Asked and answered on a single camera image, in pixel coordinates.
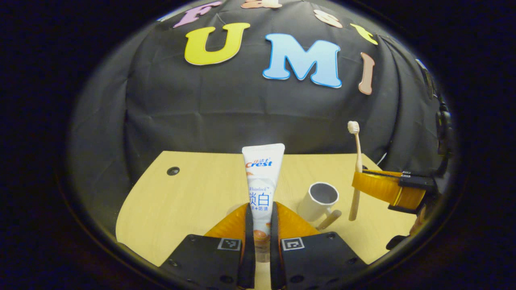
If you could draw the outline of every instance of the toothbrush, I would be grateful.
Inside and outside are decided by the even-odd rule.
[[[349,121],[348,122],[348,130],[351,134],[355,135],[355,139],[357,141],[357,163],[355,164],[355,171],[362,172],[362,151],[360,150],[360,140],[358,138],[358,132],[360,131],[358,122]],[[357,218],[359,201],[360,201],[360,190],[355,188],[355,190],[353,192],[353,200],[351,202],[351,210],[349,211],[349,220],[350,221],[354,221]]]

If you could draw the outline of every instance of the pink letter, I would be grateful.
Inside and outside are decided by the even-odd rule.
[[[212,8],[212,6],[219,6],[222,2],[216,1],[208,4],[201,5],[196,8],[192,8],[185,12],[185,15],[183,18],[181,18],[181,21],[179,21],[176,25],[173,26],[173,28],[176,28],[178,26],[181,26],[183,24],[194,22],[195,20],[199,19],[197,15],[205,15],[208,13],[208,11]]]

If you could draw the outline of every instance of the white mug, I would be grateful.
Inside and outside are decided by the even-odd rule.
[[[323,214],[330,216],[331,207],[338,201],[338,191],[326,182],[310,185],[307,194],[297,207],[297,214],[306,221],[315,221]]]

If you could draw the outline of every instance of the mug handle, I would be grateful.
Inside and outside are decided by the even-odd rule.
[[[334,221],[336,221],[342,215],[342,212],[339,210],[334,210],[333,212],[331,212],[329,207],[326,210],[327,210],[328,216],[326,217],[325,220],[323,220],[321,222],[320,225],[318,225],[315,228],[318,231],[324,230],[325,228],[327,228],[329,225],[331,225]]]

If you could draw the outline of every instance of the wooden table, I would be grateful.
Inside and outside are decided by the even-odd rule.
[[[380,170],[367,156],[363,164]],[[385,253],[396,235],[408,235],[415,215],[387,209],[386,202],[364,193],[358,216],[348,220],[356,154],[285,155],[274,200],[296,211],[314,182],[327,182],[340,193],[333,210],[342,217],[322,232],[337,232],[366,263]],[[180,171],[170,176],[167,170]],[[204,235],[233,209],[249,202],[241,154],[164,151],[127,196],[116,225],[118,242],[160,266],[188,234]],[[325,217],[312,222],[315,227]],[[270,289],[269,263],[257,263],[256,289]]]

